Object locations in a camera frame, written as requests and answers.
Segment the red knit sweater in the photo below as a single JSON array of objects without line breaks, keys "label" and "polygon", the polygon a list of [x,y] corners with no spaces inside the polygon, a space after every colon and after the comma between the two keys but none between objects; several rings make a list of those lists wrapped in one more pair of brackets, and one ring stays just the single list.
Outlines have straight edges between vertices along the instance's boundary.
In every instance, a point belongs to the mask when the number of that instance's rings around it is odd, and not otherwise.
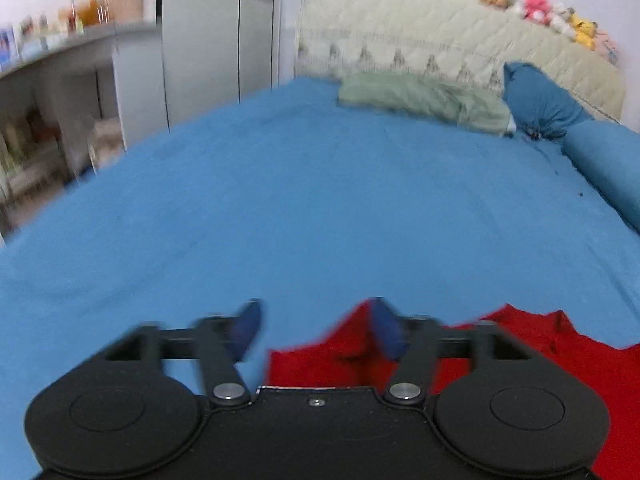
[{"label": "red knit sweater", "polygon": [[[269,352],[266,384],[279,387],[362,387],[381,390],[396,364],[372,333],[372,299],[352,310],[324,339]],[[575,330],[559,310],[530,313],[506,304],[484,316],[572,374],[602,398],[611,430],[593,466],[602,479],[639,477],[639,346],[615,349]]]}]

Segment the blue duvet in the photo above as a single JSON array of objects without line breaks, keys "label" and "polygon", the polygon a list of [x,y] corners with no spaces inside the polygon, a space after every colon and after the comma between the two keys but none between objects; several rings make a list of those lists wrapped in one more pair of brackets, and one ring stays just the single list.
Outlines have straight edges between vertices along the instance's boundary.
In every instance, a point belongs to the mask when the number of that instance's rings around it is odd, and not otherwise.
[{"label": "blue duvet", "polygon": [[639,135],[617,122],[588,120],[571,126],[563,153],[604,199],[639,231]]}]

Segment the blue bed sheet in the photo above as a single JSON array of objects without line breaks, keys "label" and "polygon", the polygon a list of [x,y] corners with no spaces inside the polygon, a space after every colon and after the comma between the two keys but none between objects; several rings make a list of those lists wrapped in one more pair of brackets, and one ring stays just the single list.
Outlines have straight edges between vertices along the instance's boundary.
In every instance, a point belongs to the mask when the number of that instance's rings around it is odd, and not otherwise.
[{"label": "blue bed sheet", "polygon": [[639,339],[639,237],[562,153],[342,107],[297,79],[132,148],[1,251],[1,474],[38,472],[30,400],[130,328],[266,305],[240,370],[360,301],[458,324],[512,304]]}]

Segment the blue pillow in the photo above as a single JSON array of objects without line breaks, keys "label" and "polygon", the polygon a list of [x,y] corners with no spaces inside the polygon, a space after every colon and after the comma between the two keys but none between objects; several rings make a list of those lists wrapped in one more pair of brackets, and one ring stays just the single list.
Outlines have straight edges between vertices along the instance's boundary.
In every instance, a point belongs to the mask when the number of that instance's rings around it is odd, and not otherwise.
[{"label": "blue pillow", "polygon": [[570,127],[593,120],[570,92],[535,65],[504,64],[503,83],[503,99],[515,125],[532,139],[559,139]]}]

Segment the white shelf desk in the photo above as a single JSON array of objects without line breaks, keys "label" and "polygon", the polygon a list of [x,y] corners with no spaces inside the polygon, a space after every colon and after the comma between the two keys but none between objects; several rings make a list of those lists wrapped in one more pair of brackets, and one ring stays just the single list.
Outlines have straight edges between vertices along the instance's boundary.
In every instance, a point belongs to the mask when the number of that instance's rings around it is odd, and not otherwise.
[{"label": "white shelf desk", "polygon": [[115,110],[122,144],[132,148],[169,128],[162,26],[151,22],[91,27],[1,73],[1,113],[38,107],[61,131],[67,172],[89,162],[92,123]]}]

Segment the green pillow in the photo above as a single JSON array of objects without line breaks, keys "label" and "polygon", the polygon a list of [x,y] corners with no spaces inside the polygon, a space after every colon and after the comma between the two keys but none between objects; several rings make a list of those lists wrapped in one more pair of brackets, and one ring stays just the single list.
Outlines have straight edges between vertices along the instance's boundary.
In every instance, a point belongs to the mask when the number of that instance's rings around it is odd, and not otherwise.
[{"label": "green pillow", "polygon": [[494,136],[510,136],[509,107],[489,90],[409,73],[360,73],[342,80],[338,102],[431,117]]}]

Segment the pale pink plush toy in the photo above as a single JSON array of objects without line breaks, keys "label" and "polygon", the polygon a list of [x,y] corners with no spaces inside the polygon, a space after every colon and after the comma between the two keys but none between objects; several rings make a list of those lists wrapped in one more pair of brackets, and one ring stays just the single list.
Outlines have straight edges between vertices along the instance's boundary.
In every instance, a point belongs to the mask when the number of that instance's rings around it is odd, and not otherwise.
[{"label": "pale pink plush toy", "polygon": [[616,43],[612,40],[611,36],[604,30],[598,29],[596,36],[594,37],[594,50],[612,65],[618,64],[618,58],[620,54]]}]

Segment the yellow plush toy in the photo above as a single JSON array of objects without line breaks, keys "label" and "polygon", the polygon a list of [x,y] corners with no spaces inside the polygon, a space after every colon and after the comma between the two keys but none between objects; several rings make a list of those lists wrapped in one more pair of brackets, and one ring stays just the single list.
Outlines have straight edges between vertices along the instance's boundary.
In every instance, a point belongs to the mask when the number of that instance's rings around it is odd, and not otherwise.
[{"label": "yellow plush toy", "polygon": [[574,29],[575,41],[588,50],[593,51],[596,47],[598,24],[585,20],[576,13],[570,14],[568,22],[570,26],[572,26],[572,29]]}]

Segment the white bear plush toy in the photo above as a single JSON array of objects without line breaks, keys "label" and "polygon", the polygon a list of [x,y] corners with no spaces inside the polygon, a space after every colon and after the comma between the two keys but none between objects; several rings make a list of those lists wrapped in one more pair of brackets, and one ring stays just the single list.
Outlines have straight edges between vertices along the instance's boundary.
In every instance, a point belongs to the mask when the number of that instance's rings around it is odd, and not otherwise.
[{"label": "white bear plush toy", "polygon": [[571,16],[571,8],[567,8],[563,3],[555,3],[552,6],[549,26],[558,34],[565,36],[570,41],[574,41],[576,32],[574,27],[570,24]]}]

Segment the grey white wardrobe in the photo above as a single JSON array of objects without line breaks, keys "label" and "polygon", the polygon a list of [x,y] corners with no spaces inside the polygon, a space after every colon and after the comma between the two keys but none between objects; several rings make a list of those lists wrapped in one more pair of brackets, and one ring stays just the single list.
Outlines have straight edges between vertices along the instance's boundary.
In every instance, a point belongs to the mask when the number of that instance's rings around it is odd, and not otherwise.
[{"label": "grey white wardrobe", "polygon": [[168,125],[270,88],[277,0],[162,0]]}]

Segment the woven basket on desk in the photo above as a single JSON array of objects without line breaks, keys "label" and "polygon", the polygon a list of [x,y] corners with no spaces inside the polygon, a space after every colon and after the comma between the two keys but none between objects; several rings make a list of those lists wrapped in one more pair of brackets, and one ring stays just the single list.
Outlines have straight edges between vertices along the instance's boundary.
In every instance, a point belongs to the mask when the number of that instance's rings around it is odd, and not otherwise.
[{"label": "woven basket on desk", "polygon": [[143,0],[103,0],[107,18],[112,23],[128,24],[143,20]]}]

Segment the cream quilted headboard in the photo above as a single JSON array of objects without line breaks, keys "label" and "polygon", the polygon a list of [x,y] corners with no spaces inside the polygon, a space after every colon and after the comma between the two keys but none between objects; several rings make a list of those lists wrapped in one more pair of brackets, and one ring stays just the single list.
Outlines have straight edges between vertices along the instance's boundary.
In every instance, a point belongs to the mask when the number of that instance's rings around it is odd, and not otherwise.
[{"label": "cream quilted headboard", "polygon": [[359,72],[431,75],[503,90],[503,66],[533,64],[589,113],[618,122],[620,71],[552,29],[473,0],[302,0],[297,77]]}]

